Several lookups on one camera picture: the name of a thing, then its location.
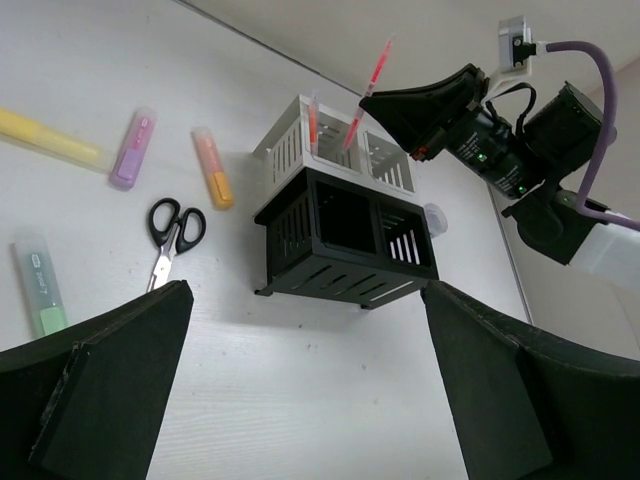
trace white table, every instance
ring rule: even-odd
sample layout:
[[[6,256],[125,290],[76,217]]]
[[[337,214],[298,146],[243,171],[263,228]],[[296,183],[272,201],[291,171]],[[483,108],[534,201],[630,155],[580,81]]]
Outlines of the white table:
[[[171,272],[195,304],[150,479],[466,478],[417,294],[369,313],[253,295],[266,272],[249,152],[294,95],[318,88],[346,112],[356,98],[168,0],[0,0],[0,12],[0,105],[113,150],[136,107],[159,112],[128,193],[0,142],[0,350],[33,338],[9,249],[18,229],[46,235],[77,323],[144,292],[156,259],[144,218],[174,196],[205,210],[209,229]],[[237,198],[228,212],[210,208],[198,124],[216,134]],[[451,158],[419,174],[451,225],[434,242],[442,279],[524,318],[484,184]]]

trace black scissor handle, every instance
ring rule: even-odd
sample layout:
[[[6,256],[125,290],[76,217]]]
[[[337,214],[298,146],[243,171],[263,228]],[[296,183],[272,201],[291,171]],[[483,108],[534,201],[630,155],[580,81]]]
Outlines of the black scissor handle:
[[[187,231],[187,223],[192,215],[198,218],[198,221],[200,222],[200,230],[198,231],[198,236],[195,240],[186,240],[184,238],[184,234]],[[182,214],[182,217],[178,220],[178,225],[180,230],[178,232],[178,238],[176,239],[176,253],[178,254],[188,252],[199,244],[207,231],[207,220],[204,218],[204,213],[197,208],[187,208]]]
[[[162,205],[169,205],[172,212],[167,226],[164,229],[159,229],[156,227],[154,216],[156,214],[156,210],[158,210]],[[149,215],[147,215],[147,228],[149,229],[153,242],[158,246],[158,248],[162,247],[162,245],[167,242],[173,226],[180,222],[180,208],[180,203],[178,203],[175,198],[167,197],[162,200],[158,200],[153,207],[151,207],[151,210],[149,210]]]

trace pen holder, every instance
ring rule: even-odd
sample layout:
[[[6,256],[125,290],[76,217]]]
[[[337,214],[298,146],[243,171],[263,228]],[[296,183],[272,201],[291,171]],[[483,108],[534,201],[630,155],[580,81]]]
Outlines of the pen holder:
[[[317,114],[318,155],[311,154],[309,98],[298,96],[254,151],[263,161],[266,206],[303,168],[332,175],[414,205],[422,205],[414,161],[385,132],[358,130],[342,148],[351,118],[324,105]]]
[[[424,209],[304,168],[255,218],[267,228],[267,285],[256,292],[374,309],[437,279]]]

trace orange highlighter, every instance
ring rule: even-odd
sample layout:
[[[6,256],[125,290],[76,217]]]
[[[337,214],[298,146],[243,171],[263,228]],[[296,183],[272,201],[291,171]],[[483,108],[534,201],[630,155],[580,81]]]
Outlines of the orange highlighter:
[[[196,151],[209,186],[213,204],[221,210],[231,208],[234,204],[231,185],[227,179],[227,174],[222,169],[220,155],[211,130],[207,127],[196,127],[191,134],[196,144]]]

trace yellow highlighter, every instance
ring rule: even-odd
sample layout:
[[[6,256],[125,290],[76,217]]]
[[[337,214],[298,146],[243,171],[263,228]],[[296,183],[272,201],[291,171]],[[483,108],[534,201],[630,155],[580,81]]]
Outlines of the yellow highlighter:
[[[108,151],[0,108],[0,134],[71,160],[76,165],[109,173],[115,157]]]
[[[207,127],[197,127],[191,132],[198,158],[209,186],[209,193],[216,208],[226,210],[234,204],[227,174],[224,173],[213,134]]]

